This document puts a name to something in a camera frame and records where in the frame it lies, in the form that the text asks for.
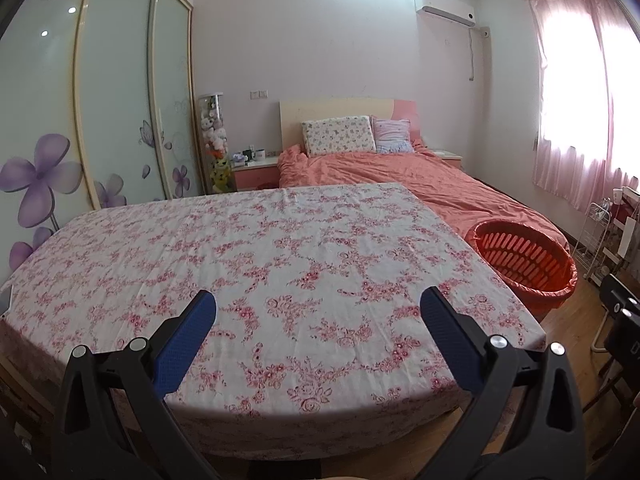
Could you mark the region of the black chair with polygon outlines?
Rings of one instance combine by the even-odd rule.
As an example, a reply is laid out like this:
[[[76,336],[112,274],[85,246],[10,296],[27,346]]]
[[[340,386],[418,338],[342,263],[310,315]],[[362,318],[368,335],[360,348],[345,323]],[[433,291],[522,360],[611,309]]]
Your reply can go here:
[[[602,280],[599,297],[605,316],[593,339],[591,352],[606,353],[608,360],[598,373],[602,385],[582,409],[584,413],[610,391],[624,403],[617,389],[621,380],[634,396],[639,393],[639,299],[612,274]]]

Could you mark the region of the orange plastic laundry basket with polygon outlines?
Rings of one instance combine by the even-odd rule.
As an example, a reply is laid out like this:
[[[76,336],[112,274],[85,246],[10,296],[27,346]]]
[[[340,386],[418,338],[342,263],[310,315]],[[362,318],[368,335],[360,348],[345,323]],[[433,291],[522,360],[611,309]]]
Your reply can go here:
[[[465,240],[538,321],[574,294],[575,261],[544,233],[521,223],[490,220],[470,229]]]

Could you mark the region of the floral pink tablecloth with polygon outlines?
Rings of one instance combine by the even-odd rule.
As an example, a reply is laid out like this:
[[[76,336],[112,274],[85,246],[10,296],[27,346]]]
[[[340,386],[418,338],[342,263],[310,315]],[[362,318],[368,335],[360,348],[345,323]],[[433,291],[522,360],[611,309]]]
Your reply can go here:
[[[498,275],[397,183],[93,211],[8,286],[1,352],[44,396],[78,344],[121,349],[211,292],[216,323],[167,403],[203,452],[247,460],[373,448],[464,403],[420,317],[427,287],[514,346],[546,343]]]

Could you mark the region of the salmon pink duvet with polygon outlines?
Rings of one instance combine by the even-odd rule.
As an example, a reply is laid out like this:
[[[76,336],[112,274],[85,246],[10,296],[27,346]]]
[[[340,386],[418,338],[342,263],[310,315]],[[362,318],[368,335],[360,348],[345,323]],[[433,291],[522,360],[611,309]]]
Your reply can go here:
[[[448,223],[460,236],[486,220],[506,220],[568,241],[543,214],[497,191],[419,144],[413,153],[335,153],[310,157],[295,144],[278,160],[279,184],[293,186],[397,182]]]

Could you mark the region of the right nightstand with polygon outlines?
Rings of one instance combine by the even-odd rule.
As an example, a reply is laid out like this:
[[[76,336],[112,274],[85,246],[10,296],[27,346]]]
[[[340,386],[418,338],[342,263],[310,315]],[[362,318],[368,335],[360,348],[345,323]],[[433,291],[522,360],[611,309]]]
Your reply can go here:
[[[434,154],[443,162],[446,162],[447,165],[457,169],[462,168],[462,157],[460,155],[445,150],[435,150]]]

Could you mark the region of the pink left nightstand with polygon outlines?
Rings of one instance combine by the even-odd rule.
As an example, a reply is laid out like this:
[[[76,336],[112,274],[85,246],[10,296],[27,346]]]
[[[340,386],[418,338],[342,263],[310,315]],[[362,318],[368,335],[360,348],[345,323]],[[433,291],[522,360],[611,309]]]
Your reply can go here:
[[[264,190],[278,188],[280,171],[277,156],[266,157],[246,166],[233,169],[233,180],[238,191]]]

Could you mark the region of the pink window curtain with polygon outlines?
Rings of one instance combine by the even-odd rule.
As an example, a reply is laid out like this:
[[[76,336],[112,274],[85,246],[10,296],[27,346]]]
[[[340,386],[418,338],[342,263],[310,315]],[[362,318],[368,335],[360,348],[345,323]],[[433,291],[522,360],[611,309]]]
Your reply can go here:
[[[527,0],[540,61],[533,182],[577,210],[639,185],[639,39],[615,0]]]

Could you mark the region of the plush toy display tube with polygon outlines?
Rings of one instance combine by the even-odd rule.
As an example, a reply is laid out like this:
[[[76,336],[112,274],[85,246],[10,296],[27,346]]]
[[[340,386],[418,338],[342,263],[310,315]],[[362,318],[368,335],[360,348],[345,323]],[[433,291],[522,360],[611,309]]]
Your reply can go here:
[[[207,192],[233,191],[228,134],[222,116],[222,93],[206,94],[198,99],[198,125],[202,139],[202,156]]]

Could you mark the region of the pink striped pillow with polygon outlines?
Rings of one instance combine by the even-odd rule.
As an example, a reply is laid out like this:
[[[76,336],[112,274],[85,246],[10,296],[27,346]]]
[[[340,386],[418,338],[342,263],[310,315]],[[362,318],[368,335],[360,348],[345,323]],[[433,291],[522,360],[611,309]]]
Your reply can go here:
[[[375,148],[378,154],[413,153],[408,119],[371,118]]]

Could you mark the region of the sliding glass wardrobe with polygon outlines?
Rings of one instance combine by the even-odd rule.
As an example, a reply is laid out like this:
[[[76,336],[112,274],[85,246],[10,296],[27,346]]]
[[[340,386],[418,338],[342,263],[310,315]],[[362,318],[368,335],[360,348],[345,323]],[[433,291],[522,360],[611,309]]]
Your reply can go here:
[[[204,190],[194,0],[1,0],[1,273],[86,212]]]

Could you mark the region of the floral print pillow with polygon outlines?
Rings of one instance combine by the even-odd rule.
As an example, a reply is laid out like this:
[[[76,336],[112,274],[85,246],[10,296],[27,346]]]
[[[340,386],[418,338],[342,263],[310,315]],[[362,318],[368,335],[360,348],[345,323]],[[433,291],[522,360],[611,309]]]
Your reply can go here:
[[[302,122],[307,155],[373,153],[374,135],[368,116],[346,116]]]

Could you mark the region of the white air conditioner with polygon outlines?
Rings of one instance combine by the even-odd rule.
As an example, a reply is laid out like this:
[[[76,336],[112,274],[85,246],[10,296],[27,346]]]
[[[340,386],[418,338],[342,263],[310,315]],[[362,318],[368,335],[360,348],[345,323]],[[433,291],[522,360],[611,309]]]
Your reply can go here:
[[[472,6],[459,0],[414,0],[418,12],[424,12],[457,24],[474,27],[475,11]]]

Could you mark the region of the white wall power outlet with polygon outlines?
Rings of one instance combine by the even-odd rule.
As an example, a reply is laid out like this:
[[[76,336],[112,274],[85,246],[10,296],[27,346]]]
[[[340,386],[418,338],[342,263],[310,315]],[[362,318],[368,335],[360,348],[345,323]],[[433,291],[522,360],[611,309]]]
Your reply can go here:
[[[259,91],[251,91],[250,92],[250,99],[251,100],[261,100],[261,99],[267,99],[268,98],[268,92],[266,90],[259,90]]]

